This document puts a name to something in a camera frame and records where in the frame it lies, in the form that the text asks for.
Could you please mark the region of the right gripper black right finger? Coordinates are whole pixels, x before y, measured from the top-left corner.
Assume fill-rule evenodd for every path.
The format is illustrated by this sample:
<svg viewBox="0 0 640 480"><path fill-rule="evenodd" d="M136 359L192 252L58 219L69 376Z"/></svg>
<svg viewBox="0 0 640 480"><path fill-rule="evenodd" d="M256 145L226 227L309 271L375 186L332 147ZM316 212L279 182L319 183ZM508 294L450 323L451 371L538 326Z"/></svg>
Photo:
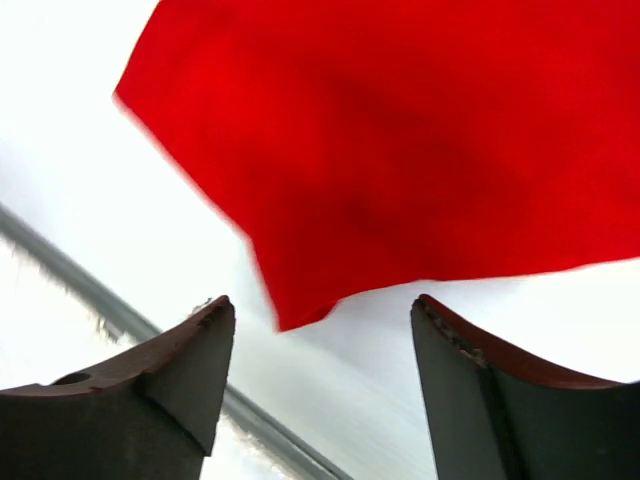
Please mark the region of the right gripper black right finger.
<svg viewBox="0 0 640 480"><path fill-rule="evenodd" d="M544 360L426 294L411 326L439 478L638 478L638 384Z"/></svg>

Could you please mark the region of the red t shirt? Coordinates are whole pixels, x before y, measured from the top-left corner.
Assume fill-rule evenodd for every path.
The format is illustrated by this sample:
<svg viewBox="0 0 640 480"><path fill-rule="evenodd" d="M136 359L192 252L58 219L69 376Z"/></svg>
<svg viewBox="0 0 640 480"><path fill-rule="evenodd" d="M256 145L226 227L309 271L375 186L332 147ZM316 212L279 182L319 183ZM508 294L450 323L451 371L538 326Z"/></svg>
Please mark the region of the red t shirt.
<svg viewBox="0 0 640 480"><path fill-rule="evenodd" d="M283 331L639 256L635 1L162 1L115 94L249 237Z"/></svg>

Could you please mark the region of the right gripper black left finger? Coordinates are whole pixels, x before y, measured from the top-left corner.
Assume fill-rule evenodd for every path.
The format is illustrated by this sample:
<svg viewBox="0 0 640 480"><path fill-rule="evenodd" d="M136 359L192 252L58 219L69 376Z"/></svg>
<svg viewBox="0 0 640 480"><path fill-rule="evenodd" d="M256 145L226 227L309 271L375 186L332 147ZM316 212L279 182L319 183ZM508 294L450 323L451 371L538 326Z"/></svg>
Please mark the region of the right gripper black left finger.
<svg viewBox="0 0 640 480"><path fill-rule="evenodd" d="M222 296L106 361L2 391L2 478L199 478L234 333L234 307Z"/></svg>

